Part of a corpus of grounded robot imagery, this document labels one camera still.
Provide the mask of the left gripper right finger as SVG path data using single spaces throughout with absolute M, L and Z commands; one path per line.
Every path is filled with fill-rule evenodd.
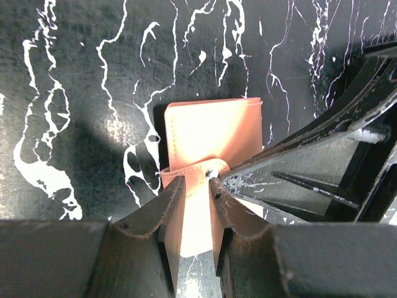
M 396 227 L 274 225 L 209 181 L 213 257 L 223 297 L 395 297 Z

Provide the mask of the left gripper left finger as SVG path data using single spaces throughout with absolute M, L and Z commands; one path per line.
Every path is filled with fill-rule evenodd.
M 3 220 L 2 297 L 174 297 L 185 178 L 117 222 Z

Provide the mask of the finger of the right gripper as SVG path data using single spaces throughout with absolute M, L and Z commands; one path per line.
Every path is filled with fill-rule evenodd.
M 326 112 L 221 180 L 307 222 L 379 222 L 396 198 L 396 43 L 365 48 Z

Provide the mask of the pink leather card holder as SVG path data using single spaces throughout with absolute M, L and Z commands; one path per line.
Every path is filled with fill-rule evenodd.
M 185 177 L 180 255 L 189 258 L 213 248 L 206 174 L 225 174 L 262 151 L 261 99 L 173 102 L 164 122 L 169 165 L 161 182 Z

